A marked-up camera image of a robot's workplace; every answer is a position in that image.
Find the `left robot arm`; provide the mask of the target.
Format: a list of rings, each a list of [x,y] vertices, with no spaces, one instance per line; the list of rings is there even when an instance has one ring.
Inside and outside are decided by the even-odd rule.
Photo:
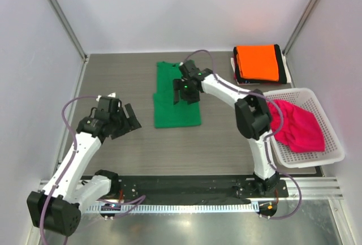
[[[123,105],[115,93],[96,97],[97,106],[79,121],[75,130],[67,126],[72,145],[51,180],[39,192],[32,191],[27,206],[32,223],[41,232],[50,230],[65,237],[77,229],[81,215],[95,201],[120,194],[119,175],[97,171],[87,184],[78,187],[92,157],[109,138],[114,140],[141,128],[130,104]]]

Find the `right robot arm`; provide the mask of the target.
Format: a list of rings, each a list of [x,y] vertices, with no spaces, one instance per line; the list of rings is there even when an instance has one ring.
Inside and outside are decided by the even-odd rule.
[[[248,140],[252,152],[254,189],[261,197],[270,196],[280,177],[272,158],[272,116],[266,97],[258,89],[249,91],[232,85],[211,69],[201,70],[192,60],[176,67],[181,78],[173,80],[174,104],[181,100],[194,104],[200,101],[200,93],[206,93],[230,105],[235,110],[238,131]]]

